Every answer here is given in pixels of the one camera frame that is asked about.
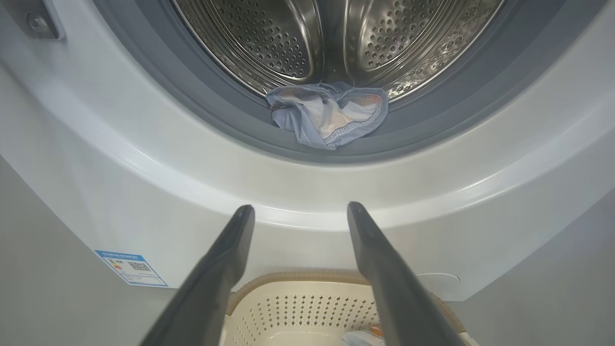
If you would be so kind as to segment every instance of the blue cloth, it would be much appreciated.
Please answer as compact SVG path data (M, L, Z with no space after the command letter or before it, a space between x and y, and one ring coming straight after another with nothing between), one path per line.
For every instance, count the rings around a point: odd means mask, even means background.
M299 143L326 150L367 135L389 111L384 90L343 82L279 87L266 98L276 125L294 132Z

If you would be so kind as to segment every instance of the energy label sticker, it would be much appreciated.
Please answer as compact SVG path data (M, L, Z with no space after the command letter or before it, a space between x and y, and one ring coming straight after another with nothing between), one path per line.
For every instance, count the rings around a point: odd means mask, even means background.
M99 250L96 253L129 284L168 287L140 255Z

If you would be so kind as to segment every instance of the white washing machine body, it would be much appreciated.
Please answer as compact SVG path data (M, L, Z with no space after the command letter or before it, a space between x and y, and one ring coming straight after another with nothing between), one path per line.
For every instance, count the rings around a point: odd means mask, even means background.
M141 255L171 288L243 204L257 223L239 285L354 270L346 205L359 201L430 290L464 300L615 186L613 2L480 124L400 158L343 165L222 134L145 72L93 3L54 5L61 41L28 38L0 10L0 154L86 246Z

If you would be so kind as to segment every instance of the metal screw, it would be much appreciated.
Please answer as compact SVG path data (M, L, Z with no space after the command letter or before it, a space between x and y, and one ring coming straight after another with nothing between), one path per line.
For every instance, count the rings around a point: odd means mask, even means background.
M36 14L34 12L28 12L28 14L26 15L26 20L28 21L28 25L30 26L30 28L37 33L44 33L49 31L49 24L47 24L45 18L43 18L39 14Z

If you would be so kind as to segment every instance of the plastic laundry basket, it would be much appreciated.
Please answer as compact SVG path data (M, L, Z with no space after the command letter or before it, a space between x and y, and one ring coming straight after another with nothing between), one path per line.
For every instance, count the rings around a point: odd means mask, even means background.
M465 334L448 306L433 298L453 328ZM338 346L345 332L379 323L369 282L347 272L261 276L231 297L227 315L224 346Z

